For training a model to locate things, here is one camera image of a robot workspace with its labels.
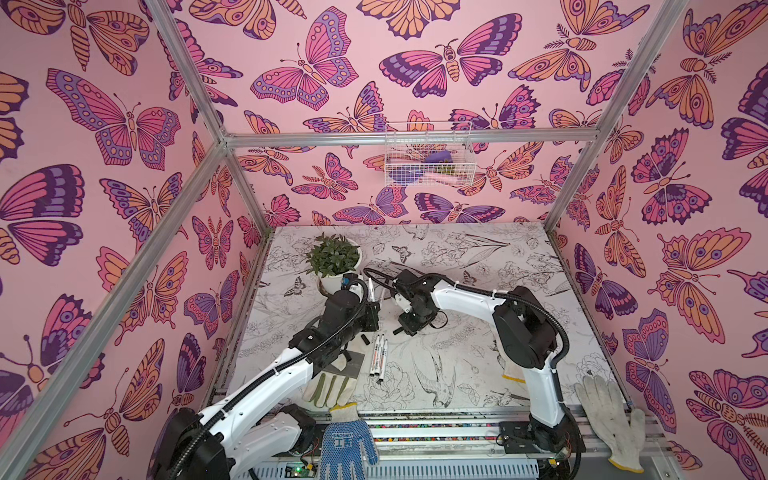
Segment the white knit glove on table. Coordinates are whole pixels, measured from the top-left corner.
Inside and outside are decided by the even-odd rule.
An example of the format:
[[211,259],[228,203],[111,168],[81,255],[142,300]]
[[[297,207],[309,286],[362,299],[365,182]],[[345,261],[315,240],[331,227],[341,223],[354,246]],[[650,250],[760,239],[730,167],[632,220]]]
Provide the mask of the white knit glove on table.
[[499,365],[502,367],[502,370],[503,370],[502,377],[504,379],[514,381],[520,384],[526,383],[523,369],[519,365],[517,365],[514,361],[512,361],[502,353],[498,354],[497,361]]

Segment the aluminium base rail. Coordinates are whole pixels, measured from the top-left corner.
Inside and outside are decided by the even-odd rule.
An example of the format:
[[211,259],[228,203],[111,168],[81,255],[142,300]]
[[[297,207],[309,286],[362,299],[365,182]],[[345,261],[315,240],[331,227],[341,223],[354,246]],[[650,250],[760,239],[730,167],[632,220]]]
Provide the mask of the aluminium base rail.
[[[560,454],[535,447],[521,407],[362,413],[378,451],[368,479],[622,479],[581,411],[581,438]],[[286,406],[239,440],[210,431],[181,479],[317,479],[329,415]]]

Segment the white marker pen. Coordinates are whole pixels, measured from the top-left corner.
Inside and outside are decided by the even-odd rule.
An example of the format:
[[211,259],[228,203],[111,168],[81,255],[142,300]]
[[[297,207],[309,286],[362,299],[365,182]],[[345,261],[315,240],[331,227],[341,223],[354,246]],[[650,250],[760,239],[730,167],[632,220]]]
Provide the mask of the white marker pen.
[[378,375],[380,372],[380,357],[381,357],[381,350],[382,350],[383,344],[384,344],[384,336],[378,335],[374,342],[374,349],[373,349],[371,365],[369,369],[369,375],[371,377]]
[[381,384],[384,381],[384,375],[386,371],[386,365],[387,365],[387,356],[388,356],[388,350],[389,350],[389,340],[384,339],[381,349],[380,349],[380,355],[379,355],[379,362],[378,362],[378,370],[376,373],[376,381]]
[[368,300],[368,301],[369,301],[369,302],[372,302],[372,303],[373,303],[373,302],[376,302],[376,296],[375,296],[375,284],[374,284],[374,282],[373,282],[372,278],[368,278],[368,279],[367,279],[367,284],[368,284],[368,292],[369,292],[369,293],[368,293],[368,297],[369,297],[369,300]]

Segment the white plant pot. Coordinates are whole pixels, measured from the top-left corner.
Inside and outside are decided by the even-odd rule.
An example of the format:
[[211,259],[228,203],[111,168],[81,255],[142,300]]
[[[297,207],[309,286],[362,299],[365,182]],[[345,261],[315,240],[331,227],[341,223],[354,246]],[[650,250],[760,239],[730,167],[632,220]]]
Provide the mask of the white plant pot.
[[327,295],[332,295],[341,289],[342,280],[344,279],[345,274],[358,272],[362,262],[362,257],[363,254],[360,251],[357,251],[357,260],[350,269],[340,274],[321,276],[319,278],[320,286],[323,288]]

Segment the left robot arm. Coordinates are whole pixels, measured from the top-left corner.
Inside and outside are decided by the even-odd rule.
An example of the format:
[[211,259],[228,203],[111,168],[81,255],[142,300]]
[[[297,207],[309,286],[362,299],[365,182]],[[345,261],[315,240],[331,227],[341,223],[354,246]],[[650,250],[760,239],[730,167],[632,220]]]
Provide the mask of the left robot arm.
[[297,391],[319,409],[348,406],[364,362],[350,342],[378,328],[378,305],[360,280],[333,293],[324,312],[234,393],[196,412],[171,415],[156,443],[151,479],[254,478],[282,453],[302,455],[318,442],[315,419],[281,401]]

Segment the blue dotted glove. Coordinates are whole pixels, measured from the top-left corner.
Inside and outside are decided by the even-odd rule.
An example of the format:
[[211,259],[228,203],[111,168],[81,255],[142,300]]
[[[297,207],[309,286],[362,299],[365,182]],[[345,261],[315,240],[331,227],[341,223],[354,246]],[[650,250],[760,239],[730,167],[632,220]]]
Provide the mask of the blue dotted glove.
[[331,423],[323,433],[317,479],[366,479],[366,466],[379,454],[369,425],[359,417],[356,403],[330,410]]

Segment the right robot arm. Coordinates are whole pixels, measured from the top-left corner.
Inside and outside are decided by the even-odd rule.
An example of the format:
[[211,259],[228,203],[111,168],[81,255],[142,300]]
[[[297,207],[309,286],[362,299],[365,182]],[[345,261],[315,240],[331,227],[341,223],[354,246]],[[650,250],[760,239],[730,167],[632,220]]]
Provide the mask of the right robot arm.
[[529,420],[501,435],[513,443],[555,456],[571,454],[579,463],[586,451],[582,434],[564,401],[558,364],[570,351],[564,327],[525,287],[485,290],[440,273],[416,275],[403,270],[395,277],[373,268],[364,275],[391,294],[400,308],[395,334],[414,336],[432,325],[442,311],[487,322],[498,351],[522,370],[529,394]]

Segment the white knit glove right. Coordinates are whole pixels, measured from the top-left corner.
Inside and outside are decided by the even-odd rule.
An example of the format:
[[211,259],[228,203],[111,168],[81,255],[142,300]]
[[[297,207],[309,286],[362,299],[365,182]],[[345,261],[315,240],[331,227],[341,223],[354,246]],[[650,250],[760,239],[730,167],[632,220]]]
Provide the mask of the white knit glove right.
[[641,452],[646,440],[645,412],[625,412],[624,397],[615,381],[584,376],[575,392],[597,437],[611,451],[609,462],[619,470],[641,474]]

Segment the green potted plant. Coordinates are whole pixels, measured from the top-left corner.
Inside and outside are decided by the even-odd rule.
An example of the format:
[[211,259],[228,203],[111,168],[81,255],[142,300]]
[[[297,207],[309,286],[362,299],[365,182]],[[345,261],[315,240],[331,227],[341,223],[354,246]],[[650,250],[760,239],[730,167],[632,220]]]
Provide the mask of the green potted plant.
[[341,234],[321,234],[306,254],[309,272],[329,278],[355,271],[362,260],[360,247]]

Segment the grey white work glove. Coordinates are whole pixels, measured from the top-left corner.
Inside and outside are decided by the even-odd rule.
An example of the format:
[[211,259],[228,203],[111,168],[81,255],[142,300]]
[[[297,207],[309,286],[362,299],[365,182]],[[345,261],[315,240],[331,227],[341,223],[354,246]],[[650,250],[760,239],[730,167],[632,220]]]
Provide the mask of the grey white work glove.
[[343,407],[352,402],[365,355],[345,351],[315,376],[305,388],[302,401],[315,410]]

